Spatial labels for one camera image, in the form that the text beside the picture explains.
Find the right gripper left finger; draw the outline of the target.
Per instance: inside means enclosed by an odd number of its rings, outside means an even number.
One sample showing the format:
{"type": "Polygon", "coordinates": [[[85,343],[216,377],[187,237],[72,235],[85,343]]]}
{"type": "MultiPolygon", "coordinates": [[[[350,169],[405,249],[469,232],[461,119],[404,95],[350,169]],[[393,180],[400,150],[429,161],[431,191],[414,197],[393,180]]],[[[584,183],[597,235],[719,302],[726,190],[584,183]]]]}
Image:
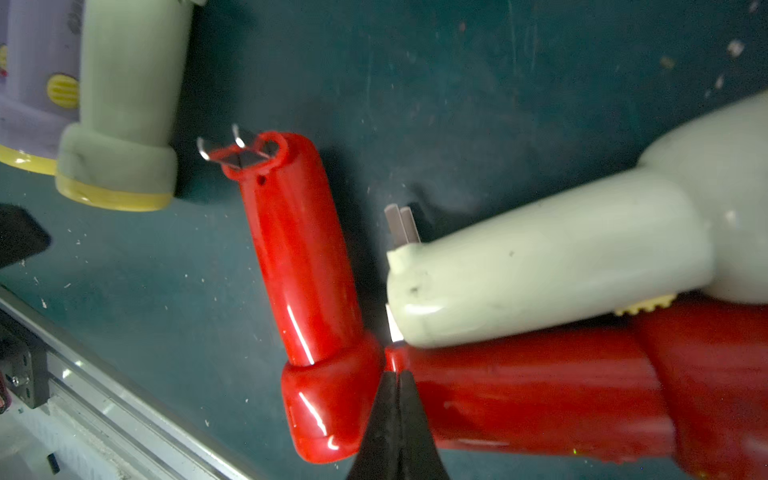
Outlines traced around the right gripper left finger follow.
{"type": "Polygon", "coordinates": [[[394,372],[382,374],[355,461],[347,480],[399,477],[399,384],[394,372]]]}

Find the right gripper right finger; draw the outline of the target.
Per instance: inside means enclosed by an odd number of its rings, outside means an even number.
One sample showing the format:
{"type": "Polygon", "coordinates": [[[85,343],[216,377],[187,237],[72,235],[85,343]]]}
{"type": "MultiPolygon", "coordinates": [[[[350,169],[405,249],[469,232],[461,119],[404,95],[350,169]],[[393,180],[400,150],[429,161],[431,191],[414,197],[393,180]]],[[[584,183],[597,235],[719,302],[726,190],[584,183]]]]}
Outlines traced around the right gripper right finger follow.
{"type": "Polygon", "coordinates": [[[398,479],[442,479],[449,475],[439,456],[415,378],[399,374],[399,471],[398,479]]]}

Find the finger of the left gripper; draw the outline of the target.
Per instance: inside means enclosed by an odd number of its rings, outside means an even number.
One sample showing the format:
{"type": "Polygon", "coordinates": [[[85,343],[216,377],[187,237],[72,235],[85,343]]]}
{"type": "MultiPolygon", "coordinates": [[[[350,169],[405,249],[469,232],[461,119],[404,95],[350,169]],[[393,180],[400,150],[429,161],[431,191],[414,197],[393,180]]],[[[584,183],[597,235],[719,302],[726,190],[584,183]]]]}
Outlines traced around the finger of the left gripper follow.
{"type": "Polygon", "coordinates": [[[50,235],[20,206],[1,205],[1,268],[26,260],[47,250],[50,235]]]}

